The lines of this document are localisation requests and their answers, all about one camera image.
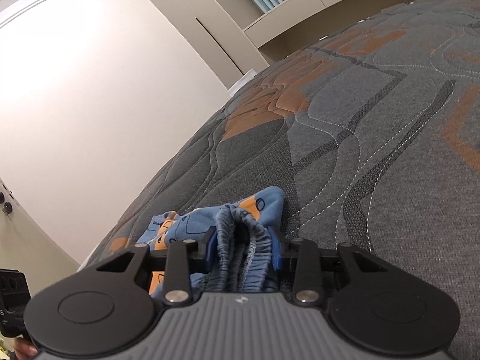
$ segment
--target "quilted bedspread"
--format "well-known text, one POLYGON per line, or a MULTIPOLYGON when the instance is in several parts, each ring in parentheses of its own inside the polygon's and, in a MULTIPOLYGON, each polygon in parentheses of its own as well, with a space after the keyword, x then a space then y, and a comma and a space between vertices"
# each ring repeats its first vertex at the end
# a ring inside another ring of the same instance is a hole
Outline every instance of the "quilted bedspread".
POLYGON ((282 231, 347 240, 452 296, 480 359, 480 0, 396 5, 259 73, 155 175, 90 262, 152 216, 285 192, 282 231))

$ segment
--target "black knob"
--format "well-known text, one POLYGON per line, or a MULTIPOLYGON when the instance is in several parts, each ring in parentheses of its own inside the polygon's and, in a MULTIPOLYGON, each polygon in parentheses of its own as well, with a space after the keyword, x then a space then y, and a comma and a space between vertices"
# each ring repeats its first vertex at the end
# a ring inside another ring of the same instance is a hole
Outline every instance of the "black knob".
POLYGON ((3 212, 6 214, 11 214, 11 212, 14 210, 14 208, 11 206, 10 202, 6 202, 3 205, 3 212))

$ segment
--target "white logo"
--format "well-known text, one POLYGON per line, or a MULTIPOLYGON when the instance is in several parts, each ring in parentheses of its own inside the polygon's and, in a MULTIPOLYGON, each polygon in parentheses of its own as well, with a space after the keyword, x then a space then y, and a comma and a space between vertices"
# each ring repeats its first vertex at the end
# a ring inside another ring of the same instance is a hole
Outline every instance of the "white logo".
POLYGON ((243 304, 245 302, 248 302, 248 298, 246 296, 242 296, 241 298, 236 298, 235 301, 240 304, 243 304))

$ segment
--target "human hand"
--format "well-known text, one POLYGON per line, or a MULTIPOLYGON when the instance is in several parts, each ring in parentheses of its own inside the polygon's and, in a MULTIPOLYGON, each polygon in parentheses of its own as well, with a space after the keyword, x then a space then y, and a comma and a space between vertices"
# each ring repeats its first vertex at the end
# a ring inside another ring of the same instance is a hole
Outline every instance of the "human hand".
POLYGON ((30 357, 38 354, 32 342, 24 338, 15 338, 13 340, 13 351, 18 360, 29 360, 30 357))

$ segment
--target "silver screw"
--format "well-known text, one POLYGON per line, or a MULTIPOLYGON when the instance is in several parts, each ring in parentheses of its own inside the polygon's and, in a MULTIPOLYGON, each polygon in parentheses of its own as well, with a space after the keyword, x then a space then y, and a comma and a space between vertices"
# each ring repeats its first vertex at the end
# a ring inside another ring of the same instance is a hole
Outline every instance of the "silver screw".
POLYGON ((302 303, 312 303, 318 300, 320 295, 316 291, 305 289, 303 291, 297 292, 295 294, 295 297, 302 303))
POLYGON ((165 294, 165 299, 170 303, 181 303, 188 299, 188 293, 180 289, 174 289, 165 294))

